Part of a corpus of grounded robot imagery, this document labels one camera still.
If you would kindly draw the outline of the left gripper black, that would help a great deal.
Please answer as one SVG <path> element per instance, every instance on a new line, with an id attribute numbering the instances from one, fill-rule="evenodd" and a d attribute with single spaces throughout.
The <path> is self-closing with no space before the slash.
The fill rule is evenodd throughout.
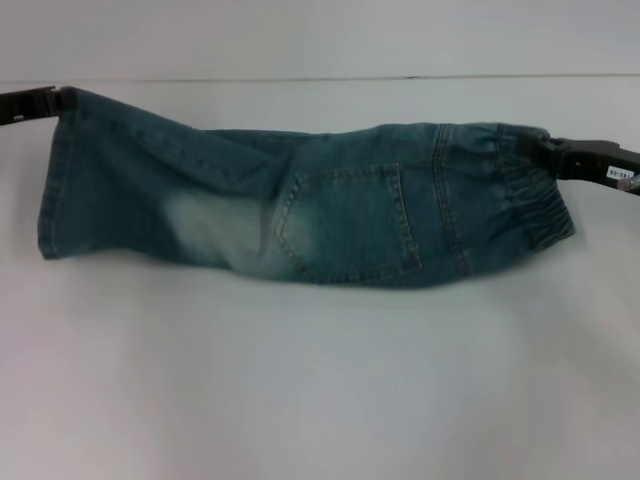
<path id="1" fill-rule="evenodd" d="M 0 94 L 0 126 L 56 117 L 74 111 L 79 90 L 75 87 L 41 87 Z"/>

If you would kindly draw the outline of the blue denim shorts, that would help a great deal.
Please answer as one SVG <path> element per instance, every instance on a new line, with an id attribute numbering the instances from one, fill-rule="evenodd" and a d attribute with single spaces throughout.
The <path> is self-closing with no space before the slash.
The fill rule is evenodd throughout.
<path id="1" fill-rule="evenodd" d="M 570 237 L 546 131 L 381 125 L 199 130 L 72 90 L 38 220 L 48 260 L 127 249 L 259 279 L 427 287 Z"/>

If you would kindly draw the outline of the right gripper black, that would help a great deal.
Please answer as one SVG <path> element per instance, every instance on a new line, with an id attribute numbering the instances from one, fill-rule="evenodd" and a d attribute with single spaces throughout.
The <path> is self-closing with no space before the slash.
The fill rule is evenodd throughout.
<path id="1" fill-rule="evenodd" d="M 551 139 L 524 134 L 516 153 L 559 180 L 586 181 L 640 193 L 640 153 L 603 140 Z"/>

